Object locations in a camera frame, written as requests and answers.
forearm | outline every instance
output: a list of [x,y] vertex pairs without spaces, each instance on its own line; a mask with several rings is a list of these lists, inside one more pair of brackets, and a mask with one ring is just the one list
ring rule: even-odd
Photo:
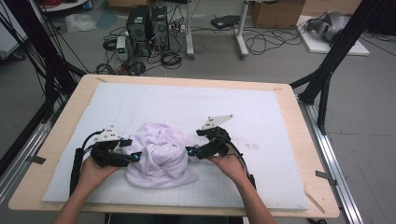
[[274,217],[246,176],[238,178],[234,183],[241,194],[250,224],[276,223]]
[[76,189],[73,194],[70,196],[69,200],[64,204],[61,212],[52,222],[53,224],[74,224],[78,221],[79,212],[84,206],[85,201],[87,200],[89,192],[84,191],[83,189]]

white mat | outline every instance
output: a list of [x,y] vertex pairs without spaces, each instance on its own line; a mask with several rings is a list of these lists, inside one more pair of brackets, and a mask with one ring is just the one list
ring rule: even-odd
[[[300,16],[300,19],[297,21],[297,25],[312,19],[310,16]],[[308,52],[310,53],[328,53],[330,51],[329,43],[326,42],[320,35],[317,35],[315,31],[305,31],[305,28],[302,29],[302,37]],[[356,55],[356,56],[368,56],[370,52],[361,44],[361,42],[356,41],[355,45],[350,49],[347,55]]]
[[[230,114],[233,119],[221,127],[244,153],[249,171],[255,175],[258,192],[268,207],[307,209],[274,93],[112,83],[102,83],[96,89],[63,152],[43,201],[67,200],[75,149],[81,147],[90,133],[110,125],[120,134],[133,133],[145,122],[161,122],[182,129],[202,145],[207,140],[198,137],[195,131],[207,117]],[[174,189],[134,187],[121,169],[91,195],[89,202],[243,207],[233,182],[218,167],[210,161],[192,163],[190,167],[199,180]]]

hand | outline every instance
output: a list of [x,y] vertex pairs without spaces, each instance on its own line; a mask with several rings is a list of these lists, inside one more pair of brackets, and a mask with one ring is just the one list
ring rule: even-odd
[[224,157],[211,157],[208,159],[215,163],[233,182],[247,176],[241,162],[231,149],[228,150],[227,155]]
[[89,194],[119,169],[115,166],[101,167],[90,156],[82,163],[77,189]]

gray floor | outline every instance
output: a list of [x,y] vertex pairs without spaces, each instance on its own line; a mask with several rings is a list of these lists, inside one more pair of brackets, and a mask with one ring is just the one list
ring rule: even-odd
[[[55,14],[85,13],[80,8]],[[94,21],[103,15],[96,8],[88,12]],[[209,26],[211,18],[201,18],[195,24]],[[103,62],[103,37],[121,27],[126,20],[118,19],[108,29],[64,34],[64,38],[90,71]],[[378,46],[396,54],[396,44],[371,39]],[[239,58],[232,33],[201,32],[194,34],[195,59],[188,60],[183,49],[182,66],[165,70],[167,77],[241,80],[254,82],[291,83],[304,77],[323,61],[325,55],[308,53],[303,44],[284,45],[263,55]],[[347,56],[336,70],[330,89],[327,111],[327,132],[335,155],[365,223],[396,222],[396,60],[395,56],[364,40],[369,57]],[[262,48],[258,43],[255,48]],[[71,51],[64,46],[68,61],[79,66]],[[160,69],[146,76],[163,77]],[[295,90],[300,93],[303,88]],[[0,62],[0,156],[41,106],[44,99],[32,65],[25,61]],[[10,211],[9,196],[0,206],[2,223],[48,223],[55,213]],[[302,218],[279,218],[280,223],[308,223]],[[83,214],[80,223],[101,223],[101,214]],[[347,223],[341,215],[328,223]]]

white towel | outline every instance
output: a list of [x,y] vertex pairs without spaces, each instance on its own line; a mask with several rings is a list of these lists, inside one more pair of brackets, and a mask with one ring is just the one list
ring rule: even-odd
[[123,147],[125,154],[142,151],[139,162],[129,164],[126,171],[128,181],[141,188],[170,189],[197,180],[197,174],[189,169],[189,156],[185,146],[187,135],[181,130],[161,123],[146,123],[133,140]]

